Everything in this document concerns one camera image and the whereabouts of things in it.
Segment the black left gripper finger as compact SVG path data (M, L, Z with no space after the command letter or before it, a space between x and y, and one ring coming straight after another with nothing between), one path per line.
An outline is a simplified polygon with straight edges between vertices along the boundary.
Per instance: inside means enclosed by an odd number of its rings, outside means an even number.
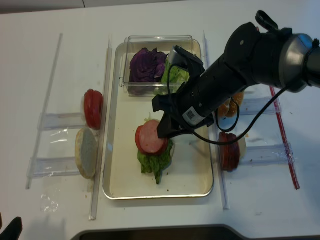
M21 217L14 218L6 229L0 234L0 240L18 240L23 231Z

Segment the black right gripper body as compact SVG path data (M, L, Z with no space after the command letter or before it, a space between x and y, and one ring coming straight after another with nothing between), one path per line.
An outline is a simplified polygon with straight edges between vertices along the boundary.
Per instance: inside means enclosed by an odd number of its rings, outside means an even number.
M215 123L215 77L204 72L199 78L183 83L176 93L156 95L152 100L154 112L163 111L176 125L194 130Z

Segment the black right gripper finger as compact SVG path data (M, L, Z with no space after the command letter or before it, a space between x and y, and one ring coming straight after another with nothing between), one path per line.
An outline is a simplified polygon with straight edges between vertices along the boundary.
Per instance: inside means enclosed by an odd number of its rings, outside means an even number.
M193 135L194 134L194 129L192 127L183 127L181 125L171 125L169 129L169 134L168 138L172 139L181 135Z
M168 138L171 139L176 136L176 126L177 123L174 118L172 118L167 113L163 114L163 117L157 127L157 134L160 139Z

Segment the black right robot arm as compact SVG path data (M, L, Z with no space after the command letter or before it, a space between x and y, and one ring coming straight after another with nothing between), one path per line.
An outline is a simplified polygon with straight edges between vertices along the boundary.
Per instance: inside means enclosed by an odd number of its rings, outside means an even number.
M261 33L252 23L241 25L228 40L224 53L207 69L182 47L171 49L169 62L186 69L189 80L175 93L157 95L153 111L163 111L159 138L192 134L210 126L212 113L235 94L254 85L298 93L320 85L320 44L290 28Z

